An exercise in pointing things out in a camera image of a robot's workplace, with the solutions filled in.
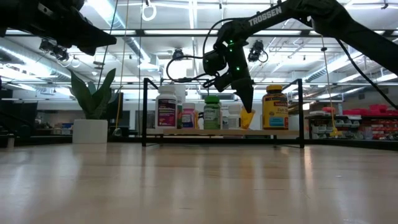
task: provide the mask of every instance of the potted plant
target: potted plant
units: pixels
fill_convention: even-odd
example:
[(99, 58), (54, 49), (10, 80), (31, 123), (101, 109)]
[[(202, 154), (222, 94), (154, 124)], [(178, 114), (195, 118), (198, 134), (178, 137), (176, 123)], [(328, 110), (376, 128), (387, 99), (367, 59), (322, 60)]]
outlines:
[(73, 124), (73, 143), (98, 144), (108, 140), (108, 121), (103, 119), (108, 103), (114, 101), (118, 93), (112, 94), (111, 84), (116, 69), (112, 69), (97, 90), (93, 82), (86, 83), (71, 72), (70, 92), (85, 113), (86, 119), (76, 119)]

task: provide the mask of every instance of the ceiling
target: ceiling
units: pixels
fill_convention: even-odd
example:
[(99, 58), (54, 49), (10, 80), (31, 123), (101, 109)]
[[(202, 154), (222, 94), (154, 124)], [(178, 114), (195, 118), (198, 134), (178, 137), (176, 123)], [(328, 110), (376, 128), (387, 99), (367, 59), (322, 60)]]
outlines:
[[(115, 5), (117, 1), (114, 0), (86, 0), (86, 4), (81, 9), (81, 13), (87, 17), (96, 27), (100, 29), (110, 29), (109, 24), (104, 19), (104, 11), (113, 12), (110, 4), (105, 4), (110, 1)], [(95, 4), (101, 5), (101, 12), (98, 12), (98, 7)], [(127, 29), (209, 29), (215, 22), (222, 18), (229, 17), (251, 17), (257, 11), (263, 11), (270, 7), (273, 0), (152, 0), (151, 4), (156, 7), (156, 15), (150, 21), (144, 21), (141, 17), (142, 1), (118, 1), (118, 15), (123, 20)], [(381, 9), (383, 1), (378, 0), (339, 0), (340, 3), (346, 5), (348, 12), (353, 19), (366, 27), (373, 30), (383, 29), (398, 29), (398, 0), (388, 0), (389, 7)], [(152, 8), (145, 9), (145, 15), (149, 17), (153, 12)], [(277, 24), (270, 29), (311, 29), (299, 21), (290, 19), (287, 22)], [(44, 54), (39, 50), (41, 39), (39, 37), (6, 37), (13, 43), (20, 45), (25, 49), (37, 53), (40, 56)], [(156, 55), (159, 59), (160, 67), (166, 65), (170, 59), (171, 54), (176, 48), (181, 48), (184, 54), (202, 56), (202, 47), (204, 37), (134, 37), (135, 41), (141, 46), (142, 50), (149, 55)], [(117, 69), (117, 80), (120, 81), (120, 76), (123, 75), (123, 81), (129, 82), (131, 80), (138, 81), (138, 77), (150, 77), (155, 81), (160, 81), (163, 69), (146, 70), (140, 69), (139, 58), (136, 52), (133, 52), (128, 45), (125, 45), (122, 37), (117, 38), (116, 45), (111, 45), (108, 48), (108, 53), (104, 59), (105, 48), (98, 48), (94, 57), (85, 55), (76, 47), (68, 49), (71, 55), (70, 60), (61, 63), (64, 67), (73, 70), (86, 80), (96, 81), (99, 79), (100, 72), (96, 70), (94, 61), (105, 61), (104, 73), (112, 68)], [(208, 39), (205, 47), (206, 52), (212, 50), (212, 44), (216, 40), (215, 37)], [(245, 46), (246, 56), (249, 49), (255, 41), (261, 40), (264, 43), (266, 52), (269, 54), (267, 63), (250, 63), (251, 76), (256, 82), (264, 82), (266, 78), (279, 78), (280, 82), (291, 82), (296, 78), (303, 78), (309, 73), (314, 72), (325, 66), (323, 53), (320, 51), (322, 47), (322, 39), (318, 37), (250, 37), (249, 44)], [(335, 39), (325, 38), (325, 46), (328, 47), (326, 51), (326, 61), (330, 62), (333, 59), (340, 58), (343, 55), (341, 47)], [(51, 55), (44, 55), (44, 58), (51, 60), (57, 64), (56, 59)], [(363, 70), (372, 72), (378, 71), (380, 66), (366, 57), (359, 57), (356, 59), (359, 67)], [(203, 73), (201, 60), (196, 60), (198, 70), (197, 73)], [(170, 75), (181, 78), (184, 76), (193, 77), (195, 72), (195, 64), (193, 60), (183, 60), (174, 65), (176, 68), (172, 69), (174, 73)], [(340, 77), (347, 77), (356, 73), (356, 70), (347, 63), (334, 71), (336, 74), (331, 82), (337, 82)]]

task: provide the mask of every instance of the metal pole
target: metal pole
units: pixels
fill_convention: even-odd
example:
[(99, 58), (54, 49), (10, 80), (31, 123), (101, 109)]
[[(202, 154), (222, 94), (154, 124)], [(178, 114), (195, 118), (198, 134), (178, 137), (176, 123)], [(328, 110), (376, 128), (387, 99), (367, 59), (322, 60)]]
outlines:
[(142, 146), (147, 146), (147, 114), (148, 114), (148, 78), (144, 78), (144, 101), (142, 115)]
[(300, 136), (298, 140), (300, 142), (300, 148), (304, 148), (304, 110), (303, 110), (303, 80), (299, 78), (297, 80), (298, 85), (298, 126), (300, 128)]

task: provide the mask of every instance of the overhead camera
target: overhead camera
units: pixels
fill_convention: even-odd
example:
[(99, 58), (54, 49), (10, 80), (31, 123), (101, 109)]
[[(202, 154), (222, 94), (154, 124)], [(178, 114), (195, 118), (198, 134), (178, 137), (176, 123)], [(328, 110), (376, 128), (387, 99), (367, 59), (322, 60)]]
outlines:
[(257, 62), (260, 59), (261, 54), (264, 52), (264, 44), (262, 40), (256, 40), (250, 49), (250, 53), (248, 56), (249, 62)]
[(59, 47), (56, 44), (51, 43), (49, 40), (42, 39), (39, 49), (44, 53), (50, 53), (60, 62), (67, 62), (69, 60), (69, 54), (67, 49)]
[(174, 60), (182, 60), (183, 56), (184, 56), (184, 53), (182, 52), (182, 49), (175, 49), (174, 50), (174, 53), (173, 53), (173, 59)]

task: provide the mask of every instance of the green bottle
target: green bottle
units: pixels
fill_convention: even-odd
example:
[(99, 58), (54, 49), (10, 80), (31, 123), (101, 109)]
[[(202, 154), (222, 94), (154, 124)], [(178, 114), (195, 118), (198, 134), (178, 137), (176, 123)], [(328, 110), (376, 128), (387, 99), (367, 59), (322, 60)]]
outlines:
[(205, 130), (221, 129), (221, 106), (217, 96), (207, 96), (205, 99), (205, 109), (203, 112)]

